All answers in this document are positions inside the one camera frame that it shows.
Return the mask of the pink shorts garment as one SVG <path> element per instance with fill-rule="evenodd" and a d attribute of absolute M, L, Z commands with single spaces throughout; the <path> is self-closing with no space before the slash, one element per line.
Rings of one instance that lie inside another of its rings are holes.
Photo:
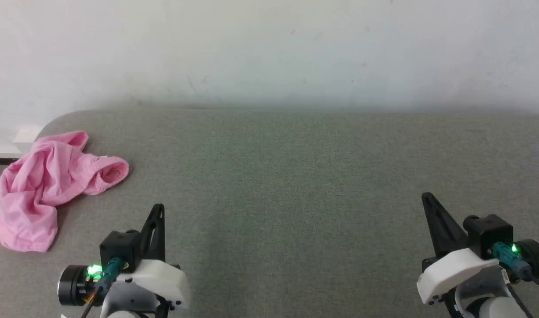
<path fill-rule="evenodd" d="M 58 232 L 57 207 L 101 194 L 129 173 L 120 157 L 84 153 L 88 134 L 43 137 L 0 176 L 0 243 L 18 252 L 47 252 Z"/>

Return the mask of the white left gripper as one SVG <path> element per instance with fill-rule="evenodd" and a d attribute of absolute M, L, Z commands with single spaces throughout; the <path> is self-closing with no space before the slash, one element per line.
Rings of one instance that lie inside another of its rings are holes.
<path fill-rule="evenodd" d="M 165 262 L 165 207 L 154 204 L 140 231 L 142 260 L 133 273 L 115 282 L 115 306 L 123 310 L 152 310 L 158 296 L 175 307 L 188 309 L 191 290 L 186 274 Z"/>

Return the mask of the grey fabric sofa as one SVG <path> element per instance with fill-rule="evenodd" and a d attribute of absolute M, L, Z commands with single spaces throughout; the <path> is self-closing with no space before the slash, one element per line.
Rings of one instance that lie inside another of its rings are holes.
<path fill-rule="evenodd" d="M 169 318 L 448 318 L 416 290 L 425 192 L 459 223 L 494 213 L 539 241 L 539 115 L 94 110 L 41 135 L 77 130 L 130 175 L 62 205 L 49 252 L 0 244 L 0 318 L 79 318 L 62 270 L 156 203 L 192 292 Z"/>

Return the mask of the white baseboard block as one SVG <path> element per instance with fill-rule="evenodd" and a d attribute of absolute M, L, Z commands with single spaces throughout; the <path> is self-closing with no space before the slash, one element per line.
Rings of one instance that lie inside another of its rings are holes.
<path fill-rule="evenodd" d="M 42 127 L 24 126 L 19 129 L 0 127 L 0 158 L 19 158 L 29 151 Z"/>

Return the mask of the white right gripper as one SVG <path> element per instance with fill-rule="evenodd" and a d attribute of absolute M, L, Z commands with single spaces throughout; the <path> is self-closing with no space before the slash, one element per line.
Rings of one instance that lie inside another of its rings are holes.
<path fill-rule="evenodd" d="M 433 193 L 421 196 L 436 258 L 417 280 L 425 305 L 444 295 L 457 306 L 483 297 L 501 296 L 501 268 L 497 258 L 482 260 L 467 247 L 467 234 Z"/>

